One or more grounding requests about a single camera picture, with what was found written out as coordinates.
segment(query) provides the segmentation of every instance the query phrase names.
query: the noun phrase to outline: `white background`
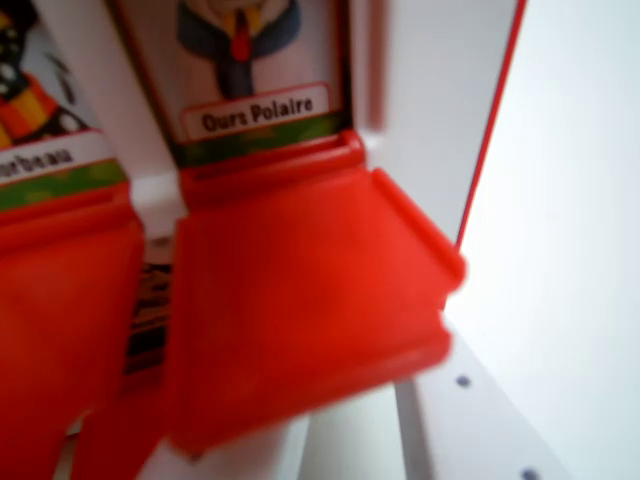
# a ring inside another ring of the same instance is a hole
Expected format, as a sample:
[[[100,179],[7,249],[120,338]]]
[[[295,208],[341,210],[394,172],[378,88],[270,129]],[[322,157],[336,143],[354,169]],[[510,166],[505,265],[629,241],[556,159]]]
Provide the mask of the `white background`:
[[[640,478],[639,23],[633,0],[529,2],[462,245],[468,281],[447,307],[579,480]],[[334,421],[324,454],[343,472],[393,464],[392,408]],[[388,429],[387,455],[371,455],[366,418]],[[331,444],[345,432],[364,445],[347,458]]]

